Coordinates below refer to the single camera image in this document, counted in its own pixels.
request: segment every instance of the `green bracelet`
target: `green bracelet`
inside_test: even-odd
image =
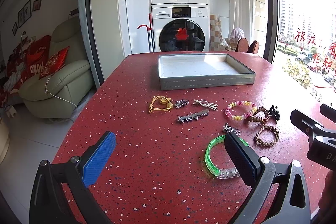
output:
[[[242,138],[239,138],[239,139],[243,142],[244,145],[249,146],[249,144],[246,141],[244,141]],[[219,179],[230,179],[230,178],[240,177],[238,170],[236,168],[219,169],[211,161],[211,158],[210,158],[211,149],[216,144],[223,143],[224,140],[225,140],[225,135],[222,135],[222,136],[219,136],[213,139],[209,143],[208,148],[205,152],[205,164],[207,165],[209,171]]]

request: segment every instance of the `digital display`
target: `digital display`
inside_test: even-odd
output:
[[[179,17],[191,17],[191,8],[190,7],[181,7],[181,8],[171,8],[171,14],[173,18]]]

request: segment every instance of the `open tray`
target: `open tray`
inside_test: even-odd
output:
[[[229,54],[197,53],[160,55],[161,90],[251,85],[255,72]]]

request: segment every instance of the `pink and yellow beaded bracelet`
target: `pink and yellow beaded bracelet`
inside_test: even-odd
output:
[[[252,106],[252,110],[250,112],[245,113],[242,116],[235,116],[230,112],[230,109],[235,107],[235,106],[239,106],[239,105],[245,105],[245,106]],[[225,114],[228,118],[235,120],[235,121],[242,121],[245,119],[248,119],[250,117],[252,117],[254,114],[257,113],[257,106],[254,103],[251,102],[247,102],[247,101],[239,101],[239,102],[234,102],[231,103],[227,106],[227,108],[225,109]]]

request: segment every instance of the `white floor tile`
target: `white floor tile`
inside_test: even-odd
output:
[[[73,122],[51,122],[34,117],[24,104],[14,106],[17,113],[13,118],[4,115],[9,135],[60,147]]]
[[[0,179],[27,211],[39,163],[44,159],[51,162],[57,150],[56,147],[31,140],[10,137],[8,152],[0,164]]]
[[[29,224],[29,212],[23,205],[13,196],[10,187],[5,183],[0,175],[0,189],[7,204],[12,209],[16,217],[22,224]]]

